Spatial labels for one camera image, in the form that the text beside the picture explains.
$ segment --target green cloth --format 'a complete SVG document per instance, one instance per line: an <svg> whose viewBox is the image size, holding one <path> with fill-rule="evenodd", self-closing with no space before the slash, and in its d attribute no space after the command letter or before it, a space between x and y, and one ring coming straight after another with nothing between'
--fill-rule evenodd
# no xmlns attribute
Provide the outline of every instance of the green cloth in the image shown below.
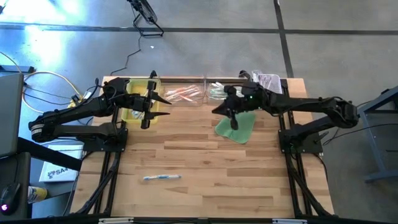
<svg viewBox="0 0 398 224"><path fill-rule="evenodd" d="M218 135L229 138L240 144L246 143L253 131L254 120L256 115L254 112L239 113L236 115L238 121L238 130L231 128L229 118L224 118L217 124L215 131Z"/></svg>

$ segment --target wooden tabletop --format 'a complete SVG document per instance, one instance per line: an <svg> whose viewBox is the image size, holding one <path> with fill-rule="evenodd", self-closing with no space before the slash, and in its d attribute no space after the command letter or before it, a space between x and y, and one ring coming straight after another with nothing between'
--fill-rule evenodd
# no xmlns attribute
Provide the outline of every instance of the wooden tabletop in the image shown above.
<svg viewBox="0 0 398 224"><path fill-rule="evenodd" d="M104 77L109 81L115 77ZM301 78L287 79L291 97L307 97ZM279 121L256 111L250 140L238 144L215 134L224 117L212 114L210 101L201 106L166 106L157 124L142 130L129 124L122 153L112 216L129 217L293 217L284 155L277 138ZM312 120L311 113L295 112L297 123ZM111 117L94 118L93 125ZM88 200L98 185L103 152L83 161L71 212ZM314 196L333 213L323 166L303 154L307 184ZM181 179L143 181L144 176L179 174ZM298 191L304 211L302 194ZM108 187L104 191L104 208Z"/></svg>

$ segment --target wooden table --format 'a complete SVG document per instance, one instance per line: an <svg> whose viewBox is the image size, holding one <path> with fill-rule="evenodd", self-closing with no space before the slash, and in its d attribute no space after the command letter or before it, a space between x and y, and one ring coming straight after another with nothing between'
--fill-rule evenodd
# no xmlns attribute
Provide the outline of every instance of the wooden table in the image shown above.
<svg viewBox="0 0 398 224"><path fill-rule="evenodd" d="M291 97L307 97L303 79L287 81ZM215 106L162 105L161 111L171 115L161 116L149 129L127 126L129 138L121 157L112 216L294 216L285 158L277 140L278 119L256 111L250 140L238 144L215 134L215 126L224 118L211 113ZM295 112L294 116L297 123L312 120L311 113ZM94 118L93 125L110 121L111 117ZM83 161L71 212L81 208L97 187L103 156L103 152L94 152ZM333 213L322 164L308 154L303 154L303 164L308 187ZM180 174L182 178L142 180L160 174ZM102 209L107 195L105 189ZM304 211L300 191L298 195Z"/></svg>

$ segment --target concrete floor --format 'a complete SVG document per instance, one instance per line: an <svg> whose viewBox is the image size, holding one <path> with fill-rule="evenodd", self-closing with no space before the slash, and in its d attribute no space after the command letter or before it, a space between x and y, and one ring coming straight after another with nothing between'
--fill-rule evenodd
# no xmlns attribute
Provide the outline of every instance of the concrete floor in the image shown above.
<svg viewBox="0 0 398 224"><path fill-rule="evenodd" d="M149 2L164 27L278 28L273 0ZM395 0L280 0L280 6L286 29L398 29ZM131 21L131 9L123 0L10 0L0 15L3 24L23 26L131 27ZM137 32L42 31L37 26L0 29L1 51L20 65L65 75L81 92L92 86L95 78L123 67L126 55L137 50L138 38ZM337 95L360 104L398 85L397 35L287 34L287 45L294 77L305 79L311 97ZM141 49L131 57L128 69L117 75L148 75L156 70L159 75L236 76L242 69L260 69L287 77L279 34L168 32L162 39L141 39ZM0 63L9 64L2 57ZM63 80L50 75L37 75L29 84L64 96L73 94ZM32 94L63 103L58 98ZM28 101L36 108L56 108ZM30 138L27 122L37 115L22 106L20 136ZM363 182L364 175L377 171L363 133L336 139L324 151L337 215L398 221L398 180ZM32 170L41 170L40 163L32 162ZM66 199L63 195L35 204L33 216L60 215Z"/></svg>

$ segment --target yellow container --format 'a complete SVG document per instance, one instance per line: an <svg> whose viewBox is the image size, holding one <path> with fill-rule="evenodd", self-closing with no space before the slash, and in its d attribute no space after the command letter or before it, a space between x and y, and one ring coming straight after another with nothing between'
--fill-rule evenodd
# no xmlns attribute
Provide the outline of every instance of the yellow container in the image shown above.
<svg viewBox="0 0 398 224"><path fill-rule="evenodd" d="M156 82L155 92L160 95L161 83L157 78L132 78L130 82L126 86L126 90L128 93L139 93L141 96L144 96L147 91L148 81ZM159 111L159 102L155 101L151 108L152 112ZM155 117L150 121L151 124L155 124L157 122L157 118ZM141 123L141 119L134 118L132 115L132 109L123 108L122 109L122 120L127 123Z"/></svg>

